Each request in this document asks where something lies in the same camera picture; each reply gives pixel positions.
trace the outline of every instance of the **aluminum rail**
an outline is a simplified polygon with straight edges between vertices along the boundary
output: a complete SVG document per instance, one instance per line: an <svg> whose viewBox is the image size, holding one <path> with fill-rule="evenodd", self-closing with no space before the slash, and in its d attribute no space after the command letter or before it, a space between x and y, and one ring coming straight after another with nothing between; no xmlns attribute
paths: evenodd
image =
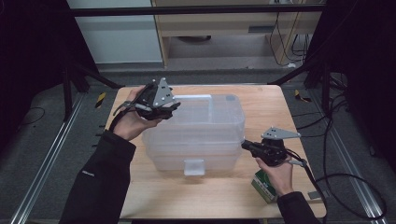
<svg viewBox="0 0 396 224"><path fill-rule="evenodd" d="M320 100L319 100L320 97L318 96L318 93L315 91L311 91L311 90L308 90L308 92L312 96L313 101L318 108L318 111L320 111L321 115L324 116L324 113L322 112L321 107L320 107ZM329 134L330 134L330 140L332 140L331 143L333 144L334 149L337 152L338 157L341 160L341 163L343 163L344 168L348 171L349 174L362 178L359 168L357 167L357 165L355 164L355 162L352 160L351 156L347 152L347 148L344 145L344 143L343 143L339 133L337 132L336 128L334 127L334 125L330 129ZM362 182L358 181L357 179L352 179L351 184L352 184L354 190L356 191L356 194L358 195L359 199L361 200L361 205L363 206L364 211L366 212L367 216L368 217L379 217L382 214L382 210L381 210L379 204L377 203L375 196L371 192L370 188L365 183L362 183ZM371 222L373 224L387 224L388 223L388 221L385 217L383 217L382 219L379 219L379 220L373 220Z"/></svg>
<svg viewBox="0 0 396 224"><path fill-rule="evenodd" d="M38 170L33 183L31 184L30 188L28 189L27 193L25 194L20 206L18 207L17 211L11 218L11 224L22 224L25 223L27 218L29 217L30 212L32 211L33 206L35 205L35 201L40 194L43 186L47 180L47 177L50 173L50 170L53 164L58 157L59 152L61 151L62 145L64 144L64 140L68 135L76 116L81 108L82 101L84 99L85 93L78 93L77 99L73 106L73 112L68 120L66 120L58 132L57 136L55 137L52 146L47 153L46 158L44 159L43 163L41 164L40 169Z"/></svg>

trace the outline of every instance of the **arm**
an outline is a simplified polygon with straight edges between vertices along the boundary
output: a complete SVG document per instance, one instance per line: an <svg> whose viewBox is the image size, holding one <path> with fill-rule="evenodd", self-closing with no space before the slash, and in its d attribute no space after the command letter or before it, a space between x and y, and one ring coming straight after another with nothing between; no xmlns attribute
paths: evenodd
<svg viewBox="0 0 396 224"><path fill-rule="evenodd" d="M132 89L127 100L133 100L143 88ZM135 151L130 141L159 122L131 111L118 121L114 133L104 131L97 149L78 173L59 223L119 222Z"/></svg>
<svg viewBox="0 0 396 224"><path fill-rule="evenodd" d="M276 190L277 205L287 224L319 223L303 194L292 187L293 166L285 162L277 167L270 167L260 158L256 158L260 168L268 174L271 185Z"/></svg>

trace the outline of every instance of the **black sleeve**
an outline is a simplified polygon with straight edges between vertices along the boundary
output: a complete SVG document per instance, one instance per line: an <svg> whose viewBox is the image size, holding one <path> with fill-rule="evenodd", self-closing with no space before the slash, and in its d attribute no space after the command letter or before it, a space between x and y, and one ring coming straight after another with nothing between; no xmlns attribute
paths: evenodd
<svg viewBox="0 0 396 224"><path fill-rule="evenodd" d="M59 223L118 223L130 184L135 146L104 131L79 171Z"/></svg>
<svg viewBox="0 0 396 224"><path fill-rule="evenodd" d="M279 197L277 205L286 224L320 223L301 192L296 191Z"/></svg>

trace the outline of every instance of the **person's left hand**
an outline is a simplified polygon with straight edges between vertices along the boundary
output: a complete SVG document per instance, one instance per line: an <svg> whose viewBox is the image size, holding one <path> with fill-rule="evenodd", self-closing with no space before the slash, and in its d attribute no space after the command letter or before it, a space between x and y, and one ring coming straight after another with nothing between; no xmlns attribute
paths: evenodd
<svg viewBox="0 0 396 224"><path fill-rule="evenodd" d="M137 88L131 89L128 97L126 98L127 101L132 101L137 96L139 92L141 92L145 86L140 86ZM145 131L147 128L156 127L161 119L154 119L154 120L146 120L141 118L136 111L130 111L126 113L117 125L114 127L114 134L120 136L121 138L131 141L132 139L136 138L139 134Z"/></svg>

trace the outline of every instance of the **white cabinet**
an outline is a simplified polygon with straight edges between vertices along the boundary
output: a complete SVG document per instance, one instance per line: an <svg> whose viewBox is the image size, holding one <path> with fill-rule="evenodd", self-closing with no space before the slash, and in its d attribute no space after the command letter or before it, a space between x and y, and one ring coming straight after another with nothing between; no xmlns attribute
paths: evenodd
<svg viewBox="0 0 396 224"><path fill-rule="evenodd" d="M151 7L150 0L68 0L71 8ZM76 17L97 64L162 63L153 16Z"/></svg>

